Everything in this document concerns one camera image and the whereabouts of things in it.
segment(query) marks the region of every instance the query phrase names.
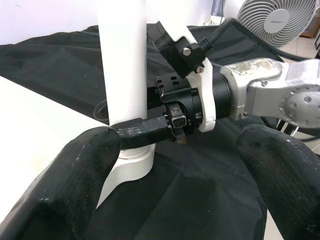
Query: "black cloth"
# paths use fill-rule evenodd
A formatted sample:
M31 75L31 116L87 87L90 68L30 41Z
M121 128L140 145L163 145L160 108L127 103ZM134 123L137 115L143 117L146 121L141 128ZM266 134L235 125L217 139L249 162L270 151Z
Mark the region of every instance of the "black cloth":
M189 28L197 40L216 29ZM149 36L147 43L152 85L173 69ZM236 29L221 36L207 56L218 65L215 71L253 58L279 60ZM0 46L0 76L93 118L94 107L106 98L98 28ZM222 119L212 132L189 136L186 145L158 143L151 172L113 191L96 211L86 239L262 240L267 209L236 149L238 133L251 123L263 124L259 118Z

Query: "wrinkled black fabric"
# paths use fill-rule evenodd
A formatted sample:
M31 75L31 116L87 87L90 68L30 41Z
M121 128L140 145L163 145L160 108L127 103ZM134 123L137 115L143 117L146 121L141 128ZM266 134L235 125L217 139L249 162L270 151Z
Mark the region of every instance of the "wrinkled black fabric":
M215 29L190 27L197 40ZM152 85L173 70L149 37L147 43ZM279 60L232 29L207 56L213 65ZM98 28L0 46L0 76L93 118L94 107L106 98ZM189 136L186 145L158 143L150 174L116 188L96 211L86 239L262 240L267 209L236 149L237 134L249 123L263 124L259 118L222 119L214 131Z

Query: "white fan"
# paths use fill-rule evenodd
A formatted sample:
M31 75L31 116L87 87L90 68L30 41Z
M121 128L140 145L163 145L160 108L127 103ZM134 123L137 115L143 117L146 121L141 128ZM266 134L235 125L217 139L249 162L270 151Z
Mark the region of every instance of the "white fan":
M255 35L280 48L308 27L319 0L226 0L224 17L236 18Z

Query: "white stand base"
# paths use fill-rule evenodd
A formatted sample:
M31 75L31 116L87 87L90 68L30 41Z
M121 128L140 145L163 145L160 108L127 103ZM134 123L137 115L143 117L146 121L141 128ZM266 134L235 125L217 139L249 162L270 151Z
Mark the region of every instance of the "white stand base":
M135 154L133 152L135 149L121 151L117 162L104 182L97 208L118 185L141 179L150 172L154 163L155 147L156 145L153 144L139 148L136 153L140 154L134 157L132 156Z

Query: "fan grille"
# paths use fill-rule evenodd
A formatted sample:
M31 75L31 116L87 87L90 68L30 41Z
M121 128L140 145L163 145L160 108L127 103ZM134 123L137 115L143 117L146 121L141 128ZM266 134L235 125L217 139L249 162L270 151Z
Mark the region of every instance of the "fan grille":
M255 35L277 48L297 38L308 26L317 7L317 0L247 0L238 14L238 20ZM266 18L275 10L289 13L285 27L276 33L265 31Z

